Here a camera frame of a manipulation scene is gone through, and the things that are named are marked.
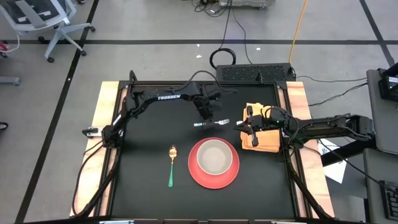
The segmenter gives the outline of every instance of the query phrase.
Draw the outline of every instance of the red plate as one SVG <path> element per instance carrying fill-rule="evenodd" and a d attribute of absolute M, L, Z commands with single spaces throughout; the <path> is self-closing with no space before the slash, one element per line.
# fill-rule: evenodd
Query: red plate
<path fill-rule="evenodd" d="M 207 174 L 200 168 L 197 162 L 197 152 L 199 150 L 199 147 L 206 141 L 213 139 L 223 141 L 225 144 L 228 145 L 228 147 L 232 151 L 231 167 L 225 173 L 220 175 Z M 239 171 L 238 153 L 236 152 L 235 148 L 224 139 L 206 138 L 196 143 L 195 146 L 192 148 L 188 157 L 188 168 L 189 168 L 189 173 L 191 173 L 191 176 L 198 184 L 208 189 L 221 189 L 232 183 L 232 181 L 235 179 L 236 175 L 238 174 Z"/>

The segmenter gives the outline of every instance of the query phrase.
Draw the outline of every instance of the green spoon handle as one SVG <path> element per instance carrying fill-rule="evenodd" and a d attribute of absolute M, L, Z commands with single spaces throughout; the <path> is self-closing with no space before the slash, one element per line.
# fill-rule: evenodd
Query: green spoon handle
<path fill-rule="evenodd" d="M 173 187 L 173 164 L 172 170 L 170 171 L 169 187 Z"/>

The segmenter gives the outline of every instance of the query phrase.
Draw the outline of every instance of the gold spoon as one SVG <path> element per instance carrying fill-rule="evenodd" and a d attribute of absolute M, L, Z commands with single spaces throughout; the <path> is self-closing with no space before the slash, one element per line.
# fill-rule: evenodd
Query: gold spoon
<path fill-rule="evenodd" d="M 172 158 L 172 170 L 170 171 L 169 187 L 173 187 L 173 161 L 177 156 L 177 147 L 174 145 L 170 146 L 169 156 Z"/>

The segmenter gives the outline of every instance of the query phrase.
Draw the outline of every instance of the black keyboard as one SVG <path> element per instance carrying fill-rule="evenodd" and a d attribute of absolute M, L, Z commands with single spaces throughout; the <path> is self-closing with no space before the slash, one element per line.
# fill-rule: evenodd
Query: black keyboard
<path fill-rule="evenodd" d="M 385 185 L 388 185 L 391 189 L 398 192 L 398 184 L 394 182 L 388 182 L 381 180 Z M 381 197 L 383 199 L 384 214 L 386 218 L 390 220 L 398 221 L 398 195 L 390 190 L 386 190 L 384 187 L 381 188 Z"/>
<path fill-rule="evenodd" d="M 218 81 L 255 82 L 259 74 L 264 82 L 295 81 L 289 72 L 289 63 L 270 63 L 254 65 L 218 65 Z"/>

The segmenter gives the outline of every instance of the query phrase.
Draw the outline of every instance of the bowl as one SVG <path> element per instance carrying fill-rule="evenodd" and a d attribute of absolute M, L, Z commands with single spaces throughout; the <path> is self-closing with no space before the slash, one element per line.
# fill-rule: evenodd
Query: bowl
<path fill-rule="evenodd" d="M 199 147 L 197 162 L 207 174 L 220 175 L 231 167 L 232 151 L 223 141 L 212 139 Z"/>

